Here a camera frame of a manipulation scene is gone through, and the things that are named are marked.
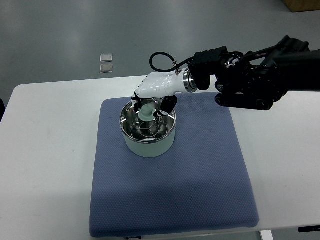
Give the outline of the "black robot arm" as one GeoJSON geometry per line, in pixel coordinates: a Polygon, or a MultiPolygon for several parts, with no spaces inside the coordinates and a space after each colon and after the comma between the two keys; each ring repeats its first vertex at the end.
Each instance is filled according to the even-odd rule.
{"type": "Polygon", "coordinates": [[[197,52],[172,70],[187,65],[198,90],[216,77],[215,102],[222,107],[271,109],[288,91],[320,90],[320,52],[307,41],[285,36],[274,46],[243,54],[226,46],[197,52]]]}

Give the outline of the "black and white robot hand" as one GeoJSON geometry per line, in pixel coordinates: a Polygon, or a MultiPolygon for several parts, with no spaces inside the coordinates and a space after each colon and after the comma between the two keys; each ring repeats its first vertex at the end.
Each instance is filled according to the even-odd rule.
{"type": "Polygon", "coordinates": [[[178,99],[176,93],[188,94],[197,91],[197,86],[188,68],[180,73],[152,72],[142,81],[131,97],[131,103],[135,111],[139,111],[143,100],[162,99],[160,108],[153,114],[155,117],[167,116],[175,108],[178,99]]]}

